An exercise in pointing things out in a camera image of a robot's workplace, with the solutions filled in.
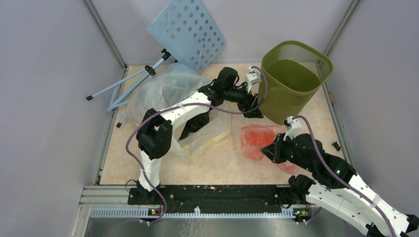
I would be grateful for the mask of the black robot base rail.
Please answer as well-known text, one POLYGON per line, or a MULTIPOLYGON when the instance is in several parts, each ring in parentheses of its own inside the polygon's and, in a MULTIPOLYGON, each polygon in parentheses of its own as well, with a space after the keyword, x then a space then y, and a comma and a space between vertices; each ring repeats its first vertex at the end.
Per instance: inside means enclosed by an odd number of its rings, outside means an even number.
POLYGON ((289 185, 158 185, 152 191, 137 185, 130 188, 127 203, 151 206, 152 215, 192 213, 196 208, 203 214, 276 214, 309 206, 289 185))

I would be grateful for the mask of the red translucent trash bag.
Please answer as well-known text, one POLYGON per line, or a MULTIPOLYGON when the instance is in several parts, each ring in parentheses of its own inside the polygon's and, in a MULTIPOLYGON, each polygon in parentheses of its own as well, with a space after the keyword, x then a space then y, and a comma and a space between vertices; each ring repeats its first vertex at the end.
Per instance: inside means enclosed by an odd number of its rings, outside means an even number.
POLYGON ((239 129, 234 141, 234 153, 237 158, 252 167, 261 175, 293 175, 301 171, 295 164, 286 161, 273 163, 267 158, 261 149, 270 145, 278 133, 284 133, 287 129, 283 125, 260 125, 250 124, 239 129))

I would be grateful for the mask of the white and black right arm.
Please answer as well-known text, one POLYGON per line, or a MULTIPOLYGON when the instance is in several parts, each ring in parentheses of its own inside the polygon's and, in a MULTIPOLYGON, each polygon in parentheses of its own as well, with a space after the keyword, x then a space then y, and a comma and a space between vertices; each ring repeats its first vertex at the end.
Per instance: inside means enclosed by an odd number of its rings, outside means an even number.
POLYGON ((328 154, 322 143, 307 133, 293 139, 279 133, 261 149, 273 163, 289 161, 312 174, 289 179, 295 203, 317 205, 349 223, 366 237, 406 237, 419 228, 419 218, 404 214, 384 201, 354 167, 328 154))

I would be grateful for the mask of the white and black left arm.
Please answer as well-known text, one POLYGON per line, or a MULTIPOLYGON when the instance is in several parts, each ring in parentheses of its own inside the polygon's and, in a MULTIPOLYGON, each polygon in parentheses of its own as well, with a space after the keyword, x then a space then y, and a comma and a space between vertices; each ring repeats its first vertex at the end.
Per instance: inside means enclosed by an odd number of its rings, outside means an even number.
POLYGON ((200 87, 187 99, 169 108, 159 111, 151 108, 145 113, 135 137, 141 153, 138 163, 142 169, 137 184, 141 188, 139 196, 146 204, 153 204, 158 199, 161 158, 170 150, 173 132, 178 127, 195 117, 207 114, 210 110, 225 112, 225 109, 220 108, 224 101, 236 103, 238 115, 263 118, 260 106, 266 98, 252 94, 251 88, 261 82, 267 86, 267 78, 257 66, 250 66, 249 70, 245 81, 238 85, 238 72, 233 68, 224 67, 217 78, 200 87))

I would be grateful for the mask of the large translucent white plastic bag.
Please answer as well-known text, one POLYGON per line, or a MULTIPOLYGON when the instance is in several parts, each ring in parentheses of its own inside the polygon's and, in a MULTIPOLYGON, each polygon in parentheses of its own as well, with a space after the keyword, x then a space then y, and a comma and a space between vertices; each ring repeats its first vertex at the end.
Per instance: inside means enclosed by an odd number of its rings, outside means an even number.
POLYGON ((214 110, 197 95, 209 83, 210 79, 183 64, 170 64, 138 88, 128 103, 127 116, 140 125, 149 109, 171 108, 161 114, 173 122, 168 155, 195 162, 231 132, 231 115, 226 113, 230 106, 222 104, 214 110))

